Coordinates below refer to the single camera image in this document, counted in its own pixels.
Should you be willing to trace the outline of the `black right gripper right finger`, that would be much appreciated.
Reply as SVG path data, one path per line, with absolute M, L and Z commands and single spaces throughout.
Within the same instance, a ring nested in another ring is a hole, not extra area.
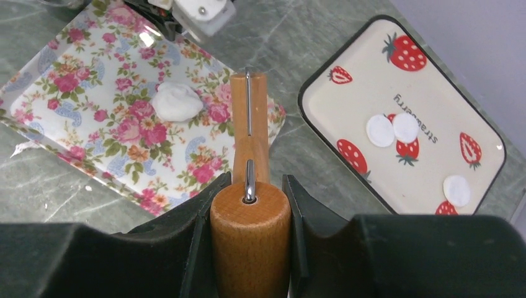
M 525 242 L 489 215 L 347 220 L 282 179 L 292 208 L 291 297 L 524 297 Z

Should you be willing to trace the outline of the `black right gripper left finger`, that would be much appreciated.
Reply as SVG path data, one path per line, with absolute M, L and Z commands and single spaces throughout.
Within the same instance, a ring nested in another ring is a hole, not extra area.
M 2 297 L 216 297 L 210 207 L 203 191 L 128 233 L 81 223 L 1 225 Z

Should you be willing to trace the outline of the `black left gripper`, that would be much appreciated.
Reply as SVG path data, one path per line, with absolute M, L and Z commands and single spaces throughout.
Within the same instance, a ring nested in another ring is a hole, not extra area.
M 177 35 L 182 33 L 183 27 L 170 11 L 154 6 L 146 0 L 124 0 L 124 3 L 151 22 L 166 40 L 173 42 Z

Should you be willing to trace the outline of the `white dough lump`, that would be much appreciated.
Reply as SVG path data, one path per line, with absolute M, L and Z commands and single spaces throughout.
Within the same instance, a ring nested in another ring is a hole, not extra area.
M 200 96 L 187 84 L 163 82 L 150 101 L 162 121 L 185 122 L 199 114 L 204 105 Z

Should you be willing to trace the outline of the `wooden rolling pin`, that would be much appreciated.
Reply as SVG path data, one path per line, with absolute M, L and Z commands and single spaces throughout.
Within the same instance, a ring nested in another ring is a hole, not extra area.
M 230 77 L 234 125 L 231 184 L 210 208 L 213 262 L 220 297 L 286 297 L 291 207 L 270 182 L 267 78 Z

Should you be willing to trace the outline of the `floral print tray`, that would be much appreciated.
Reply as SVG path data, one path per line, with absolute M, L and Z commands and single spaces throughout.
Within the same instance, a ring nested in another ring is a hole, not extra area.
M 1 89 L 1 122 L 159 215 L 231 169 L 232 74 L 123 2 L 94 1 Z M 163 82 L 189 85 L 203 110 L 159 120 L 150 101 Z

